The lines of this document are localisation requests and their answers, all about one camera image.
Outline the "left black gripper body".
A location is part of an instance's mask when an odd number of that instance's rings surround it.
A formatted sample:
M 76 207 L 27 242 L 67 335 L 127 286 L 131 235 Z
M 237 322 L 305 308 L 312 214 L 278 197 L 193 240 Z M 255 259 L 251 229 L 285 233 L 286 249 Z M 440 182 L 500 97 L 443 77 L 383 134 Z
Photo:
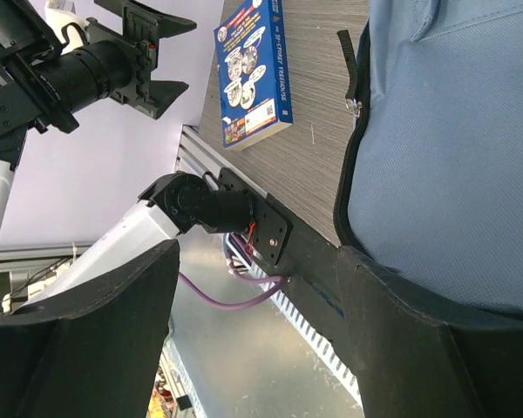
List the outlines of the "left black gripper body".
M 151 81 L 157 39 L 132 39 L 87 20 L 88 44 L 62 54 L 53 29 L 27 1 L 0 1 L 0 135 L 52 125 L 78 128 L 76 112 L 132 82 Z

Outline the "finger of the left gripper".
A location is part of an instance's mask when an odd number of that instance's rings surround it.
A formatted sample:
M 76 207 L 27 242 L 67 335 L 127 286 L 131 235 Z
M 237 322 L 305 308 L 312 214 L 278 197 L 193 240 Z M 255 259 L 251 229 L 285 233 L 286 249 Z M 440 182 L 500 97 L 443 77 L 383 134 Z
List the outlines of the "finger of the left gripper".
M 168 15 L 138 1 L 94 0 L 122 19 L 122 34 L 132 39 L 163 39 L 193 31 L 193 20 Z
M 127 105 L 153 120 L 158 120 L 174 101 L 187 91 L 189 84 L 181 81 L 151 80 L 143 84 L 132 82 L 117 89 L 111 99 Z

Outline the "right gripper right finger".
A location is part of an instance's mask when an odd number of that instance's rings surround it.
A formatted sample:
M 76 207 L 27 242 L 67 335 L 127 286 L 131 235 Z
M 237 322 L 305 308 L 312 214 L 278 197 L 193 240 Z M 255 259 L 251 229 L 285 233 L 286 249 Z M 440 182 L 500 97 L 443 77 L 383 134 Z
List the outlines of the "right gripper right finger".
M 351 370 L 368 417 L 523 417 L 523 315 L 461 305 L 343 246 Z

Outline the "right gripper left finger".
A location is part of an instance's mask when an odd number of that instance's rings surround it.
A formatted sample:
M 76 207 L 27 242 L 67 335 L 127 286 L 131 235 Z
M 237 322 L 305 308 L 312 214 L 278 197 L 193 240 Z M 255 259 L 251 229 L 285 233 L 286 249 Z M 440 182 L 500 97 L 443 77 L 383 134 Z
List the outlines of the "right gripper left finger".
M 165 240 L 0 315 L 0 417 L 145 416 L 179 269 L 179 243 Z

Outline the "blue cartoon book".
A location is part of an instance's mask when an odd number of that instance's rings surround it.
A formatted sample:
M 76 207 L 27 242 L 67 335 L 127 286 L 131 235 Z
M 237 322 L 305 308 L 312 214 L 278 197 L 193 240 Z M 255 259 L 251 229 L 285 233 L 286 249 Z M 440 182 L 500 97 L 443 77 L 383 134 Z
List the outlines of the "blue cartoon book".
M 224 148 L 241 151 L 293 124 L 282 2 L 248 0 L 214 30 Z

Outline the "blue fabric backpack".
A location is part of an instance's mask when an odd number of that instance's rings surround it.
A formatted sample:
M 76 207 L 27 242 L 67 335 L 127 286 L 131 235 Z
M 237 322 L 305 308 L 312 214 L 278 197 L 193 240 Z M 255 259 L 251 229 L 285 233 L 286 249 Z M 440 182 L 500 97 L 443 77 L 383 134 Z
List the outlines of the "blue fabric backpack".
M 377 263 L 523 315 L 523 1 L 372 1 L 347 216 Z

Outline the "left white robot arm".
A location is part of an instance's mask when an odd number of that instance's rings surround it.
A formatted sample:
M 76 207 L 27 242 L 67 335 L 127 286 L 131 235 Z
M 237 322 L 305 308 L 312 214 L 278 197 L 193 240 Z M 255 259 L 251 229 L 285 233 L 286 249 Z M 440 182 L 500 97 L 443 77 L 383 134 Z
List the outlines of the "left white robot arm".
M 54 31 L 27 1 L 0 1 L 0 229 L 26 134 L 78 128 L 75 113 L 110 98 L 158 119 L 187 90 L 152 79 L 160 40 L 195 30 L 193 20 L 137 1 L 104 1 L 121 32 L 94 18 Z M 201 226 L 242 233 L 255 214 L 250 192 L 211 187 L 211 174 L 167 174 L 153 182 L 124 218 L 39 294 L 45 300 L 124 265 L 148 249 Z

